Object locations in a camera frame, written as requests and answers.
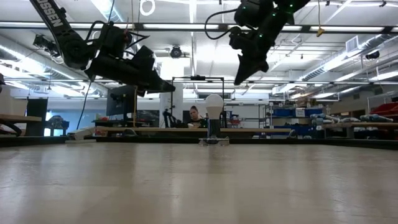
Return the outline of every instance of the robot end effector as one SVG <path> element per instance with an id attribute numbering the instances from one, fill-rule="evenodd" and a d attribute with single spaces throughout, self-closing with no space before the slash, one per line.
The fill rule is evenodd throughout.
<path id="1" fill-rule="evenodd" d="M 241 84 L 258 71 L 267 72 L 267 53 L 286 23 L 294 24 L 294 13 L 310 0 L 241 0 L 234 20 L 248 32 L 233 27 L 229 35 L 230 46 L 242 50 L 235 85 Z"/>

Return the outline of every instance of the wooden table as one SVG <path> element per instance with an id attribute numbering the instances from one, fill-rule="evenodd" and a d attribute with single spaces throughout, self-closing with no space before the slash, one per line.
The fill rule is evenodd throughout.
<path id="1" fill-rule="evenodd" d="M 22 123 L 26 124 L 26 136 L 33 136 L 32 133 L 36 133 L 38 129 L 42 128 L 40 122 L 42 122 L 41 117 L 35 116 L 19 116 L 10 114 L 0 114 L 0 119 L 8 121 L 12 124 Z"/>
<path id="2" fill-rule="evenodd" d="M 323 129 L 345 128 L 347 130 L 347 138 L 354 138 L 354 128 L 378 128 L 378 129 L 398 129 L 398 123 L 372 123 L 372 122 L 350 122 L 323 124 Z"/>
<path id="3" fill-rule="evenodd" d="M 138 135 L 167 135 L 174 134 L 175 136 L 192 136 L 195 133 L 198 136 L 204 137 L 207 134 L 206 128 L 124 128 L 124 127 L 96 127 L 97 131 L 107 131 L 114 133 L 121 133 L 126 129 L 135 131 Z M 248 137 L 249 135 L 254 135 L 255 133 L 289 133 L 291 129 L 289 128 L 221 128 L 221 133 L 233 136 L 239 136 L 241 133 L 242 137 Z"/>
<path id="4" fill-rule="evenodd" d="M 9 114 L 0 114 L 0 119 L 5 121 L 9 121 L 12 123 L 26 123 L 26 122 L 39 122 L 42 121 L 40 117 L 33 117 L 33 116 L 19 116 L 19 115 L 9 115 Z"/>

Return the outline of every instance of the black robotic arm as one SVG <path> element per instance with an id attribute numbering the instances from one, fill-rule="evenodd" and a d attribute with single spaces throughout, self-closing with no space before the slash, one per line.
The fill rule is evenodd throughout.
<path id="1" fill-rule="evenodd" d="M 115 80 L 127 85 L 137 86 L 138 95 L 171 92 L 175 87 L 161 79 L 153 69 L 154 53 L 146 46 L 140 48 L 132 59 L 123 59 L 132 36 L 127 30 L 102 21 L 98 39 L 88 40 L 80 37 L 66 20 L 66 10 L 59 8 L 54 0 L 30 0 L 40 17 L 51 31 L 65 65 L 84 70 L 91 81 L 96 75 Z"/>

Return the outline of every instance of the person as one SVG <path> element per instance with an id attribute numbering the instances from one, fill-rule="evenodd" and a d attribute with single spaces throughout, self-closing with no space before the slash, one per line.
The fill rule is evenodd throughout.
<path id="1" fill-rule="evenodd" d="M 191 116 L 191 120 L 188 122 L 189 128 L 201 128 L 203 126 L 204 119 L 199 115 L 199 111 L 196 106 L 191 106 L 189 115 Z"/>

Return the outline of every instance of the robotic arm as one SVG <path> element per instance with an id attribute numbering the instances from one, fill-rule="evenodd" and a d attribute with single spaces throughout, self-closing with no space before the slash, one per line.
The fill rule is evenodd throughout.
<path id="1" fill-rule="evenodd" d="M 153 69 L 154 53 L 146 46 L 141 47 L 132 59 L 123 59 L 126 46 L 132 41 L 131 33 L 127 30 L 113 26 L 113 22 L 107 24 L 96 21 L 87 38 L 83 40 L 66 20 L 66 10 L 58 8 L 54 0 L 30 2 L 51 31 L 65 65 L 84 70 L 91 81 L 94 81 L 96 75 L 100 75 L 137 86 L 141 90 L 140 96 L 145 95 L 146 91 L 160 93 L 175 90 L 174 86 L 161 79 Z M 98 39 L 89 40 L 96 24 L 103 25 L 101 34 Z"/>
<path id="2" fill-rule="evenodd" d="M 249 32 L 233 27 L 229 44 L 242 50 L 235 85 L 241 84 L 257 71 L 267 72 L 267 53 L 286 23 L 294 24 L 294 13 L 310 0 L 241 0 L 234 20 L 239 26 L 250 28 Z"/>

